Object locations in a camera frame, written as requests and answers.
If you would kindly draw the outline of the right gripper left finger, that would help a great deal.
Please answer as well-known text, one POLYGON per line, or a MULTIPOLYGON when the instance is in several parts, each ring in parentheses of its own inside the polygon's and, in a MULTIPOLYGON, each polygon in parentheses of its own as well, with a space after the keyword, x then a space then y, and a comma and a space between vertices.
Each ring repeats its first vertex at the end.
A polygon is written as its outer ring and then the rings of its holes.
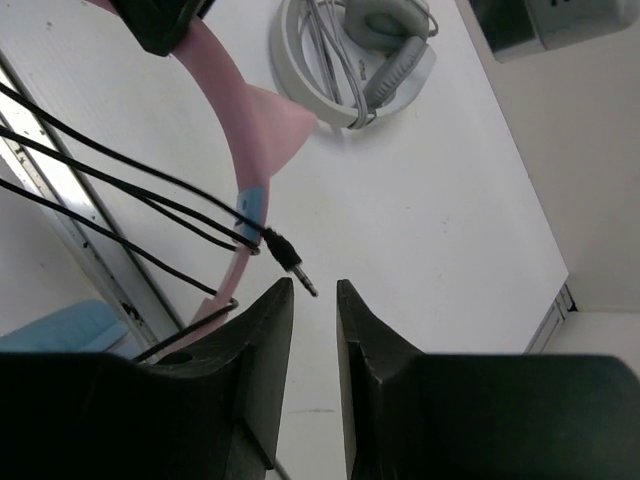
POLYGON ((154 364, 1 357, 5 479, 262 479, 275 463, 294 287, 154 364))

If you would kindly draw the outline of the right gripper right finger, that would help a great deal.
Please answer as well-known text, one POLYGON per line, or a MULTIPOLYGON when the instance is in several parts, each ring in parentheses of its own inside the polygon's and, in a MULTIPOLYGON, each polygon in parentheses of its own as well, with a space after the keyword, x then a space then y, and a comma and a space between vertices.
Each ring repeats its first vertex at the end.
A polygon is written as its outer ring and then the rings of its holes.
POLYGON ((337 284, 351 479, 635 479, 639 380, 606 355, 436 354, 337 284))

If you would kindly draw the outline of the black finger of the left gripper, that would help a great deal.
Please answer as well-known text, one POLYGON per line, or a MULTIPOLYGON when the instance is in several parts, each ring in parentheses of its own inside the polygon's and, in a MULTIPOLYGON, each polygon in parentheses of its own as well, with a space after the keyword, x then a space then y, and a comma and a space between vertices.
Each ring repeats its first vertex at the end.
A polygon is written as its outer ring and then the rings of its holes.
POLYGON ((182 42, 190 23, 203 19, 214 0, 112 0, 112 7, 141 47, 168 56, 182 42))

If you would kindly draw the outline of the pink blue cat-ear headphones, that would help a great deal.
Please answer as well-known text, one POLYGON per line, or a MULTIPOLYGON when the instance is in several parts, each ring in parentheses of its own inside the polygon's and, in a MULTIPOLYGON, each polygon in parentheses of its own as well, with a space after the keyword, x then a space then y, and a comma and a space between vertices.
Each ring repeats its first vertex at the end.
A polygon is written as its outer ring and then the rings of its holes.
POLYGON ((193 193, 219 207, 236 220, 229 229, 199 212, 160 194, 106 174, 54 151, 7 128, 5 139, 18 141, 50 158, 96 178, 166 216, 207 241, 233 252, 234 256, 218 289, 211 289, 195 279, 169 267, 123 237, 108 232, 86 218, 54 202, 18 189, 17 194, 60 212, 88 228, 108 237, 131 252, 145 258, 161 270, 207 293, 192 323, 140 355, 162 358, 184 348, 219 327, 226 315, 236 308, 233 297, 249 258, 265 244, 272 257, 287 272, 294 274, 312 295, 317 289, 302 271, 302 260, 294 246, 282 235, 266 226, 271 178, 300 150, 315 128, 316 117, 302 106, 271 91, 247 83, 227 50, 203 19, 195 18, 185 38, 169 55, 186 68, 213 108, 224 131, 236 174, 236 207, 230 207, 207 192, 169 174, 135 161, 81 134, 49 114, 33 101, 7 85, 1 92, 21 105, 37 119, 113 160, 147 173, 193 193))

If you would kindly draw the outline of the grey white headphones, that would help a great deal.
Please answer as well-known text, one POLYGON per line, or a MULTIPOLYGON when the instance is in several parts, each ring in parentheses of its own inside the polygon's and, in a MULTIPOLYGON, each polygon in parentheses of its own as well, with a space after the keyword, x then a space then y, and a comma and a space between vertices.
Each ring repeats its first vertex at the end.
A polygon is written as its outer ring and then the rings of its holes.
POLYGON ((431 74, 439 25, 425 1, 283 1, 270 28, 281 91, 336 128, 406 109, 431 74))

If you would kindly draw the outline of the aluminium rail front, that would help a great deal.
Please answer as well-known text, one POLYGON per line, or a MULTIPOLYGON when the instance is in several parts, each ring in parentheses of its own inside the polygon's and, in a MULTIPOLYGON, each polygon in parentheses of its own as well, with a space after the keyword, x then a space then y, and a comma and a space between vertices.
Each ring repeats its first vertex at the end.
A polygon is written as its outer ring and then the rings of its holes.
MULTIPOLYGON (((12 139, 1 140, 1 155, 24 189, 108 232, 118 232, 80 172, 12 139)), ((128 249, 57 211, 45 208, 43 213, 102 299, 129 324, 143 347, 179 331, 172 307, 128 249)))

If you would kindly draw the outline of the aluminium rail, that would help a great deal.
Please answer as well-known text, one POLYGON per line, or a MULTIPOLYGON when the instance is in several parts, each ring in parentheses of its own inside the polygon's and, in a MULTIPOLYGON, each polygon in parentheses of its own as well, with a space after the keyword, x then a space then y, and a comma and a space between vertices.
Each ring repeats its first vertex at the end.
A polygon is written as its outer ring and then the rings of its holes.
MULTIPOLYGON (((108 232, 118 232, 80 172, 12 139, 1 140, 1 155, 24 189, 108 232)), ((45 208, 43 213, 102 299, 129 324, 143 347, 179 331, 172 307, 128 249, 57 211, 45 208)))
POLYGON ((542 353, 563 325, 571 312, 576 310, 573 296, 566 284, 562 286, 551 306, 547 310, 542 322, 528 343, 526 354, 542 353))

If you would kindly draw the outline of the aluminium rail right side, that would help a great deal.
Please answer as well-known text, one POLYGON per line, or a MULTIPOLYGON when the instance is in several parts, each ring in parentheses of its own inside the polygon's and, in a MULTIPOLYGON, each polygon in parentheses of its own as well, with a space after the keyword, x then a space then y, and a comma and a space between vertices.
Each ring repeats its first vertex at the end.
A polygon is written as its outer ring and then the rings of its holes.
POLYGON ((571 312, 576 310, 573 296, 566 284, 562 286, 551 306, 547 310, 542 322, 528 343, 526 354, 542 353, 563 325, 571 312))

